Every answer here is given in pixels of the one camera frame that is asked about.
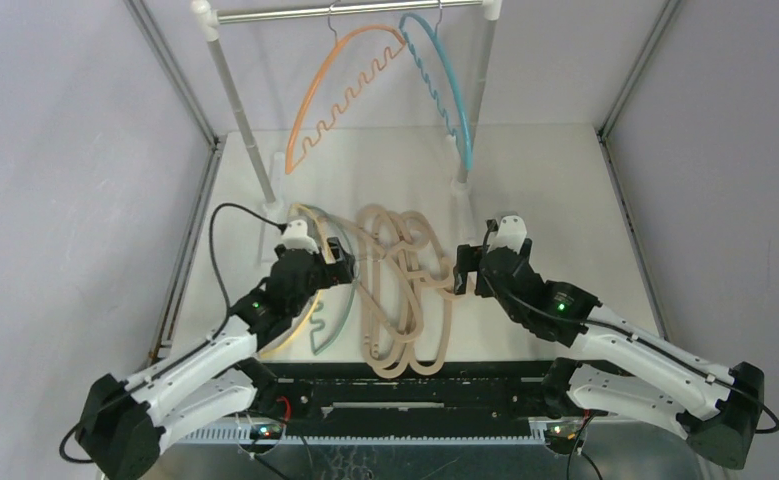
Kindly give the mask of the yellow wire hanger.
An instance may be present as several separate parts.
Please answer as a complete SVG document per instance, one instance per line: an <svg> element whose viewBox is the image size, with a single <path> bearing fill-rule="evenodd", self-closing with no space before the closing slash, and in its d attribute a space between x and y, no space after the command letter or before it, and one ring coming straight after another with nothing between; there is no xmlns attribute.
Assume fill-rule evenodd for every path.
<svg viewBox="0 0 779 480"><path fill-rule="evenodd" d="M327 234L324 226L321 224L317 209L314 206L305 205L302 203L294 203L289 208L289 214L294 216L298 214L299 217L305 217L309 220L308 231L310 236L316 241L320 253L324 258L327 258L329 252L327 247ZM308 323L312 315L317 310L321 302L321 293L316 293L307 306L301 312L301 315L292 321L292 325L278 336L269 345L263 347L258 351L258 357L262 360L270 359L277 351L286 347L289 343L296 338Z"/></svg>

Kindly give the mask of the orange wire hanger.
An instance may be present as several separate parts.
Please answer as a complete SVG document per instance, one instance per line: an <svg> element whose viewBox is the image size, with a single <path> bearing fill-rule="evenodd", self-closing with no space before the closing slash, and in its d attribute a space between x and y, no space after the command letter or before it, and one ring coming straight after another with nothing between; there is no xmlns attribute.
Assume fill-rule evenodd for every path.
<svg viewBox="0 0 779 480"><path fill-rule="evenodd" d="M377 54L362 65L351 81L339 84L338 97L327 107L325 115L317 119L314 125L307 126L306 121L313 104L325 86L332 81L334 68L340 64L356 41L370 36L384 37L386 41L380 45ZM407 47L408 41L400 29L387 24L367 24L343 35L334 36L334 44L313 75L290 128L284 150L284 172L287 175L295 172L323 138L337 127L339 120L363 92L407 51Z"/></svg>

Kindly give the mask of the blue wire hanger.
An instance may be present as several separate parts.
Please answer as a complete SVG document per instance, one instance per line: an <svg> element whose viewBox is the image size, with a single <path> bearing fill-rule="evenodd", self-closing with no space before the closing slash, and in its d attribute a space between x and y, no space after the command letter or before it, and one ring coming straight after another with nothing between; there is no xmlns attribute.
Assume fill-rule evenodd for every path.
<svg viewBox="0 0 779 480"><path fill-rule="evenodd" d="M417 48L412 41L409 32L406 29L408 23L416 23L426 34L435 50L440 64L443 68L449 89L450 98L456 111L456 119L453 120L446 108L446 102L438 89L434 86L428 71L424 66L424 60L418 53ZM465 102L462 98L462 91L448 52L440 40L436 28L431 25L424 17L416 13L405 13L400 17L398 30L402 39L406 41L408 50L412 56L415 66L418 68L420 77L428 90L430 98L433 100L437 113L443 120L447 134L453 139L455 148L460 157L460 164L465 171L470 172L474 165L474 152L471 139L471 125L466 111Z"/></svg>

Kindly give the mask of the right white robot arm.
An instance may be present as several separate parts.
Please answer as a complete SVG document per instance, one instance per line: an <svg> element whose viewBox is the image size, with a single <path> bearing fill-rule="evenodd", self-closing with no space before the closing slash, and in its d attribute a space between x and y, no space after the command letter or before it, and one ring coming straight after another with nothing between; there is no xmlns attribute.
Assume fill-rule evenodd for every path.
<svg viewBox="0 0 779 480"><path fill-rule="evenodd" d="M740 362L712 363L640 328L597 296L545 280L530 265L531 241L458 246L457 293L477 276L475 295L497 301L507 317L539 340L558 344L544 378L544 406L557 416L576 408L622 415L681 438L701 457L745 467L765 404L765 374Z"/></svg>

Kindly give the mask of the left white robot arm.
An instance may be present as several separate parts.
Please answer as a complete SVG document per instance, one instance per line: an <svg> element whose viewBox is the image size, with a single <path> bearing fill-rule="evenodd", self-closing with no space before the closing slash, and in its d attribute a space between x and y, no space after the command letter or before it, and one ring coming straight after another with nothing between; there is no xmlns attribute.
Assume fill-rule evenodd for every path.
<svg viewBox="0 0 779 480"><path fill-rule="evenodd" d="M319 291L352 283L356 264L336 238L329 259L284 245L275 252L269 275L194 346L123 380L106 374L91 385L69 436L107 478L141 478L171 445L221 417L275 409L274 376L257 353Z"/></svg>

